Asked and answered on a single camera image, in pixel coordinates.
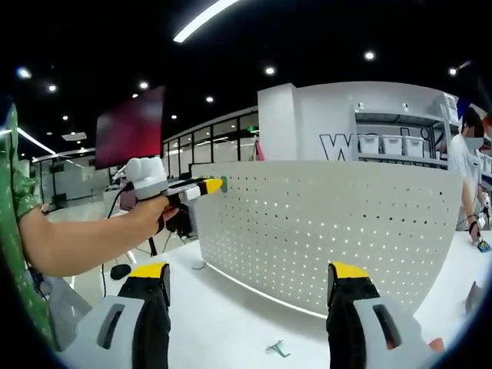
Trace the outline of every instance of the white pillar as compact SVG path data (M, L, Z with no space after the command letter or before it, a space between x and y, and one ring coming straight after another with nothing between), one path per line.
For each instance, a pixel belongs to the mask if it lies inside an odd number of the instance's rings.
M298 127L293 84L258 92L260 145L265 160L298 159Z

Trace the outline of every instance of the hand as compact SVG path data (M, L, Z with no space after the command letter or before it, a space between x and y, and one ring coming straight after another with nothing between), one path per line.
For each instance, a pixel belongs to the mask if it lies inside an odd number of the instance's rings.
M149 227L152 234L158 230L160 217L168 221L179 212L177 208L169 206L169 200L165 196L157 196L148 200L139 201L128 215L136 219L142 227Z

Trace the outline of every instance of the glass window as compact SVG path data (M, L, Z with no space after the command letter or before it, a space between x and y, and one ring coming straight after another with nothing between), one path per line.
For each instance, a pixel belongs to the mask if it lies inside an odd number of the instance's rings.
M169 143L164 144L164 155L162 158L162 162L164 163L164 169L166 170L167 175L169 175L169 157L168 157L168 149Z
M200 129L194 133L194 162L211 163L210 127Z
M239 138L241 161L256 160L256 147L254 146L254 143L256 142L256 137L259 137L260 135L258 113L240 117L239 122L241 129Z
M179 177L179 163L178 163L178 140L170 142L169 147L169 163L171 169L169 171L170 176Z
M181 174L188 173L190 171L190 164L192 163L191 155L191 135L181 136L179 138L181 145L180 158L181 158Z
M214 125L214 163L238 161L237 119Z
M41 177L42 177L42 191L45 204L51 204L53 202L53 196L55 189L53 188L53 176L52 176L52 161L45 160L41 162Z

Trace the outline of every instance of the monitor screen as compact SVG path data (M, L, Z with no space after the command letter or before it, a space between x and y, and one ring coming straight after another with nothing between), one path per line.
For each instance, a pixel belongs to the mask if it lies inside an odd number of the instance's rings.
M146 91L98 118L95 167L126 164L162 154L164 87Z

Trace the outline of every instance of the white tabletop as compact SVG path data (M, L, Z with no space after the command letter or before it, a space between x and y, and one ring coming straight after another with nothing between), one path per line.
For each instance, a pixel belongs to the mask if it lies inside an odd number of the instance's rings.
M492 239L492 231L484 232ZM441 337L447 346L464 326L464 300L474 280L484 285L492 253L481 254L466 232L456 232L434 286L415 313L423 338ZM203 265L199 242L151 261L171 266L170 367L327 368L325 321L277 304ZM107 275L108 294L124 283ZM266 347L283 340L288 358Z

